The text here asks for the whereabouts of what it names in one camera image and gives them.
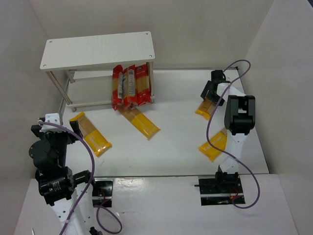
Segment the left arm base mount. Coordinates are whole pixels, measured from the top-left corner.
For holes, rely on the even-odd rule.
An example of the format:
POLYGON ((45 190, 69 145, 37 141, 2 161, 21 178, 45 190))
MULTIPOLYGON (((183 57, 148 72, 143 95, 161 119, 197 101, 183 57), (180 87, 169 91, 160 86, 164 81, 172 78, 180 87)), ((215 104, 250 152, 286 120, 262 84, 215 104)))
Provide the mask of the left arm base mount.
POLYGON ((112 207, 113 179, 96 178, 92 190, 92 204, 112 207))

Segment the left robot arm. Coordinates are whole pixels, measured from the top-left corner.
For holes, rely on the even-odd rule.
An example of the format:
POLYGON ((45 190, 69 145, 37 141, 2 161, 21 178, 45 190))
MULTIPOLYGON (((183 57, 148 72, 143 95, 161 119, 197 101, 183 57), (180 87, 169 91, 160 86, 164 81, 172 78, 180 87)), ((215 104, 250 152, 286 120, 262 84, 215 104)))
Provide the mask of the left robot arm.
POLYGON ((56 118, 42 117, 31 131, 39 138, 31 145, 29 156, 36 168, 35 179, 39 194, 51 207, 62 226, 62 235, 100 235, 96 228, 92 205, 94 162, 91 170, 73 174, 66 166, 67 146, 80 141, 91 155, 83 140, 77 121, 71 129, 63 127, 56 118))

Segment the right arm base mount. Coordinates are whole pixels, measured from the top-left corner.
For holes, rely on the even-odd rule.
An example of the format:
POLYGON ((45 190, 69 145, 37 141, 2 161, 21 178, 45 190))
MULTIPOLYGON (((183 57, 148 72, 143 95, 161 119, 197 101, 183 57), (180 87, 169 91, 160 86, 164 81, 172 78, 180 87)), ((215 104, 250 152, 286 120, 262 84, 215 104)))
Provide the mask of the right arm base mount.
POLYGON ((199 177, 194 185, 200 191, 202 206, 245 204, 244 192, 240 178, 235 182, 218 182, 213 177, 199 177))

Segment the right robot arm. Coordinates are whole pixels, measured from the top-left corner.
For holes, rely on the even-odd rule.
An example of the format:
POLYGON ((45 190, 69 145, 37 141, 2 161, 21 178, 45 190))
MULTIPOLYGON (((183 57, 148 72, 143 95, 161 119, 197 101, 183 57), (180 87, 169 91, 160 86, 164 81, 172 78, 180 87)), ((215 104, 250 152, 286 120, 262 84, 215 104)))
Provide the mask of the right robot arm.
POLYGON ((226 158, 215 173, 215 185, 217 188, 237 186, 239 165, 252 173, 240 158, 246 137, 255 127, 256 98, 230 85, 222 70, 211 72, 211 79, 205 85, 201 97, 218 107, 225 105, 224 127, 227 141, 222 153, 226 158))

